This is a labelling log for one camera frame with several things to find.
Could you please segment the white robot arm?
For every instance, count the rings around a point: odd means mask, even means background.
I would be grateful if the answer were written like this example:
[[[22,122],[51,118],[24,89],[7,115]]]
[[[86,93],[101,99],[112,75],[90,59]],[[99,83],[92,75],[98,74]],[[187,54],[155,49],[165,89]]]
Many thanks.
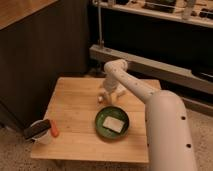
[[[103,87],[107,94],[123,85],[145,104],[150,171],[198,171],[183,100],[127,73],[123,59],[106,62]]]

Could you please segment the white ribbed gripper body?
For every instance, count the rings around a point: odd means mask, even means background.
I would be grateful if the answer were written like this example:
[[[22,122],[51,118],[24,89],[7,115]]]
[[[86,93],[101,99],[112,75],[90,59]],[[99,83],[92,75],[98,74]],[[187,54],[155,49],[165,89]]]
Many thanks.
[[[118,99],[118,81],[110,75],[107,75],[102,83],[102,88],[99,96],[108,104],[114,104]]]

